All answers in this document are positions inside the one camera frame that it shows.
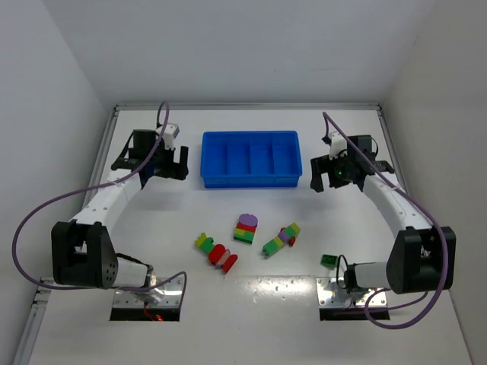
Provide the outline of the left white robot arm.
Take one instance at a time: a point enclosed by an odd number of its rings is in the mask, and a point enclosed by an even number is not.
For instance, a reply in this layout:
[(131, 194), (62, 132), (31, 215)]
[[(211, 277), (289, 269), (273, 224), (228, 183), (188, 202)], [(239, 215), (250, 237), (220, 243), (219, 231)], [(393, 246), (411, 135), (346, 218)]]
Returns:
[(70, 221), (51, 231), (53, 277), (57, 284), (91, 287), (148, 287), (152, 267), (116, 252), (110, 233), (127, 204), (152, 177), (184, 180), (189, 149), (182, 146), (174, 160), (176, 124), (155, 130), (136, 129), (112, 164), (107, 186)]

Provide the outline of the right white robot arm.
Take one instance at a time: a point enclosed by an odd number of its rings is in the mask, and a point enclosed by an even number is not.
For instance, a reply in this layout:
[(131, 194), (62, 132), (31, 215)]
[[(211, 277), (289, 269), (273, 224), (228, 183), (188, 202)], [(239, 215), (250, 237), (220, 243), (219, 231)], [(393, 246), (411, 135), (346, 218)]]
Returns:
[(348, 265), (344, 272), (348, 292), (386, 288), (396, 294), (444, 289), (454, 281), (457, 237), (450, 227), (437, 231), (416, 206), (401, 196), (396, 174), (385, 160), (376, 160), (370, 135), (357, 135), (348, 143), (338, 132), (323, 139), (329, 154), (311, 160), (315, 192), (324, 190), (322, 176), (332, 188), (356, 185), (376, 206), (395, 237), (385, 262)]

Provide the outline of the green square lego tile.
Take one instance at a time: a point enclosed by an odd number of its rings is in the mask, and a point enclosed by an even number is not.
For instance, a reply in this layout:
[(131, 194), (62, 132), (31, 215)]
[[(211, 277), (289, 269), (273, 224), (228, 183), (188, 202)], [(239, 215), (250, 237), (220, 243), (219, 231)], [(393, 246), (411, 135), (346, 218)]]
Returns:
[(320, 260), (320, 264), (325, 267), (335, 268), (338, 262), (338, 256), (323, 254)]

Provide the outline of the red yellow green lego stack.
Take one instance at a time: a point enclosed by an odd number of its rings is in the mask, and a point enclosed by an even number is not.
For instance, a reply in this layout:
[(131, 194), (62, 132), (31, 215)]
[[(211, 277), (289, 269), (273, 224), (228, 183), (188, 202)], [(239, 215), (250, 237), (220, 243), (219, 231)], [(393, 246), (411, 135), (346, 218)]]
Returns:
[(242, 223), (237, 223), (234, 229), (233, 238), (236, 241), (252, 244), (256, 232), (256, 226), (249, 226)]

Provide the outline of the purple round lego brick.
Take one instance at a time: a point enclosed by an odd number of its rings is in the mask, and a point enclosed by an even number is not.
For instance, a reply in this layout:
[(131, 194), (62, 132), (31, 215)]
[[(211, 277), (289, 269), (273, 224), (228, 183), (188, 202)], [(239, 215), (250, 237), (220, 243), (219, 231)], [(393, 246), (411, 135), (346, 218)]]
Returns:
[(239, 223), (250, 227), (256, 227), (258, 225), (258, 218), (253, 214), (241, 214), (239, 216)]

